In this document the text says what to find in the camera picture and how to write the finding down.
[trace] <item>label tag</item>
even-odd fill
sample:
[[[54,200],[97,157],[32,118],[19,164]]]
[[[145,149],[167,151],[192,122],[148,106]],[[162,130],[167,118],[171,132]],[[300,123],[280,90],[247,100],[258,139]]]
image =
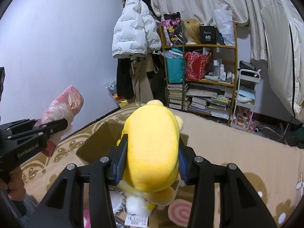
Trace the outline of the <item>label tag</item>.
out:
[[[134,227],[147,227],[148,217],[127,214],[125,225]]]

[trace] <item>screw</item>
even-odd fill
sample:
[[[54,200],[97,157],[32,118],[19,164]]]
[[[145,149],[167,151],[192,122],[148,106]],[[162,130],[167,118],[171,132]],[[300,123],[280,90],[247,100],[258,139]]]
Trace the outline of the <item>screw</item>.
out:
[[[67,167],[66,167],[68,170],[72,170],[75,168],[75,165],[74,164],[68,164]]]
[[[102,162],[102,163],[106,163],[108,161],[109,161],[108,157],[102,157],[102,158],[100,158],[100,162]]]
[[[204,158],[201,157],[201,156],[196,156],[196,157],[194,158],[194,161],[196,161],[197,163],[201,163],[201,162],[204,161]]]
[[[236,164],[228,164],[229,169],[231,170],[236,170],[237,169],[237,165]]]

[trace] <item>white puffer jacket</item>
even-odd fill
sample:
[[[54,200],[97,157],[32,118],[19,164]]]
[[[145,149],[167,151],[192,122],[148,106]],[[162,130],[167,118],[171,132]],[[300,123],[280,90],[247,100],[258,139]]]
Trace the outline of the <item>white puffer jacket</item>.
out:
[[[162,46],[157,23],[142,0],[126,0],[114,28],[112,55],[116,58],[145,57]]]

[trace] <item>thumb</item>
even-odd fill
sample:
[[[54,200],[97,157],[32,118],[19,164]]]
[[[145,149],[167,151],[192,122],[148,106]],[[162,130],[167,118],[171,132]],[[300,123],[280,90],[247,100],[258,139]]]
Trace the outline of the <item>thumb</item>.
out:
[[[0,189],[7,190],[7,184],[0,178]]]

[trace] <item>red gift bag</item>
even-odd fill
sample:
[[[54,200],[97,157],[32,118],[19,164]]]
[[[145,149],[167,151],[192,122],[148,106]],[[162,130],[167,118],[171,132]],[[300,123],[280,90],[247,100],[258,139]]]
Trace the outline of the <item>red gift bag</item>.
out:
[[[187,62],[186,77],[190,80],[199,81],[207,72],[210,55],[203,55],[197,52],[186,52],[185,59]]]

